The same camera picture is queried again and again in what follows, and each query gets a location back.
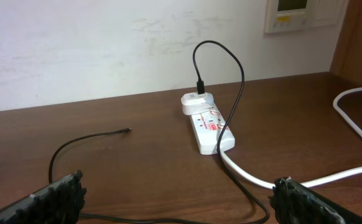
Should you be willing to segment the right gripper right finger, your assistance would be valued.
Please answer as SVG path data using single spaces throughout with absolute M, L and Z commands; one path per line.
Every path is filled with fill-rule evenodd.
M 276 179 L 269 197 L 280 224 L 362 224 L 362 217 L 290 177 Z

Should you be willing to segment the white wall control panel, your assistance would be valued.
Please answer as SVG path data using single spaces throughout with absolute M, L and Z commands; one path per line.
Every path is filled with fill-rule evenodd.
M 345 0 L 268 0 L 264 32 L 277 34 L 332 26 Z

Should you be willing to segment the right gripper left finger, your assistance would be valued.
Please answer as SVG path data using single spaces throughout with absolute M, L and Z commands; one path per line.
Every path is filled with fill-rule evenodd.
M 0 209 L 0 224 L 76 224 L 85 204 L 80 170 Z

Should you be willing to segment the white power strip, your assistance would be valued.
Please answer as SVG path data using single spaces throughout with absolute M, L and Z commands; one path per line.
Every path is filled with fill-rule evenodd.
M 191 115 L 190 120 L 200 154 L 216 154 L 218 137 L 226 123 L 216 105 L 204 113 Z

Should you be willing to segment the white charger adapter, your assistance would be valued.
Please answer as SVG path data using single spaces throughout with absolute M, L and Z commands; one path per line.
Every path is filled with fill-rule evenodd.
M 186 93 L 181 97 L 182 111 L 185 115 L 204 113 L 214 107 L 214 98 L 211 93 Z

